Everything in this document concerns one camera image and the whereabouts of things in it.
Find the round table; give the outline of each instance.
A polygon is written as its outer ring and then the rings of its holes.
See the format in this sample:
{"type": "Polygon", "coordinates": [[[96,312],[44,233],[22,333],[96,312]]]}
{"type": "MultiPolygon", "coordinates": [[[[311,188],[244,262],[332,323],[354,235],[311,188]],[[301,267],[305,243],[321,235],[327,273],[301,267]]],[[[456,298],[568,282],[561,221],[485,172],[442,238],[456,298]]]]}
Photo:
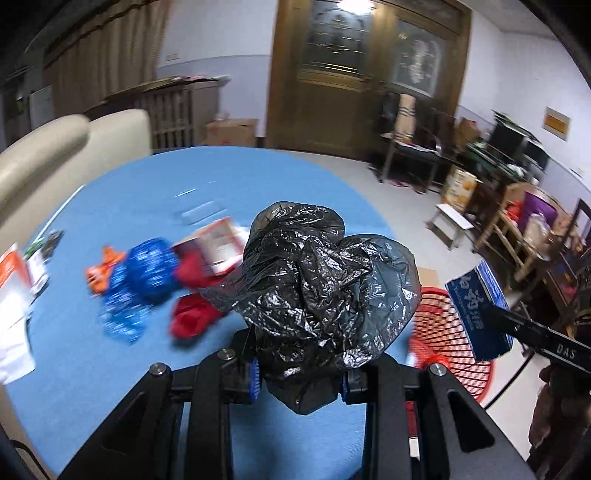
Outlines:
{"type": "MultiPolygon", "coordinates": [[[[128,163],[94,180],[66,206],[52,229],[65,235],[48,264],[50,283],[29,325],[36,368],[7,386],[18,417],[40,455],[59,473],[121,398],[156,361],[173,370],[199,363],[245,327],[230,313],[190,347],[168,333],[178,292],[148,316],[130,345],[106,336],[84,267],[100,263],[101,247],[125,251],[153,237],[171,243],[195,230],[181,221],[176,195],[214,200],[249,227],[278,201],[324,205],[345,221],[346,234],[392,237],[378,213],[328,171],[289,154],[252,148],[195,147],[128,163]]],[[[398,362],[409,328],[389,350],[398,362]]],[[[340,400],[299,416],[263,390],[254,406],[232,406],[237,479],[348,479],[361,466],[365,406],[340,400]]]]}

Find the computer monitor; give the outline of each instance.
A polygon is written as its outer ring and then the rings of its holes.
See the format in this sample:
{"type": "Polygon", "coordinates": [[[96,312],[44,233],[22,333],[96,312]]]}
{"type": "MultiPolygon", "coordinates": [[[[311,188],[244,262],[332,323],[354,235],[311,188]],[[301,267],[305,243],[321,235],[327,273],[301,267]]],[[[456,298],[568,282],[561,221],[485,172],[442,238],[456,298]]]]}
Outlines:
{"type": "Polygon", "coordinates": [[[487,150],[491,153],[501,152],[506,157],[513,159],[520,151],[524,141],[525,135],[522,132],[498,122],[488,140],[487,150]]]}
{"type": "Polygon", "coordinates": [[[542,170],[546,169],[546,165],[548,164],[549,155],[544,150],[544,147],[537,142],[534,142],[532,139],[529,139],[523,148],[523,154],[526,157],[531,158],[535,161],[539,168],[542,170]]]}

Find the metal bolt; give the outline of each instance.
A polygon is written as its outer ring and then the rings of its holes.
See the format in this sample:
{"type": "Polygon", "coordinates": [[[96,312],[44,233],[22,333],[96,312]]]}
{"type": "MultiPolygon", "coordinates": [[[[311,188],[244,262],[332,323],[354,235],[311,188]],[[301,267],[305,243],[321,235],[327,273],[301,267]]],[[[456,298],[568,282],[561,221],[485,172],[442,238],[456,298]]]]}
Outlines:
{"type": "Polygon", "coordinates": [[[153,376],[159,377],[164,372],[166,372],[166,364],[164,364],[162,362],[156,362],[156,363],[150,365],[150,373],[153,376]]]}
{"type": "Polygon", "coordinates": [[[231,348],[222,348],[217,351],[217,356],[222,360],[232,360],[236,356],[236,352],[231,348]]]}
{"type": "Polygon", "coordinates": [[[432,364],[429,367],[429,370],[432,374],[437,375],[438,377],[442,377],[447,373],[447,368],[442,364],[432,364]]]}

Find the black plastic bag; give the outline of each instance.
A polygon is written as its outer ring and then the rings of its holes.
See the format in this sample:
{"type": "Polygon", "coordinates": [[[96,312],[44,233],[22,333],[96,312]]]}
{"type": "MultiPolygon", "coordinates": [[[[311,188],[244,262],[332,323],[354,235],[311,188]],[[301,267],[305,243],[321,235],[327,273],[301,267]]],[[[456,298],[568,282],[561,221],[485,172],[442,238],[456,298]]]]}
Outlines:
{"type": "Polygon", "coordinates": [[[242,267],[203,294],[254,327],[267,388],[308,414],[336,399],[344,372],[386,350],[420,291],[406,247],[345,237],[343,219],[326,207],[278,202],[253,221],[242,267]]]}

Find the blue box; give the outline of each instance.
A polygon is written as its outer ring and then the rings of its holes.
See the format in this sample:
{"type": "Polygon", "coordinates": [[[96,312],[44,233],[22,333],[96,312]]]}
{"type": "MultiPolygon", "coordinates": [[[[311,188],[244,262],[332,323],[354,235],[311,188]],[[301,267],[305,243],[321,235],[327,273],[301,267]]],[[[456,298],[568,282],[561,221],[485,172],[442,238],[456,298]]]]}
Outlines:
{"type": "Polygon", "coordinates": [[[476,361],[493,360],[511,350],[513,337],[486,327],[480,306],[493,303],[505,310],[509,306],[491,268],[481,260],[474,270],[445,285],[470,342],[476,361]]]}

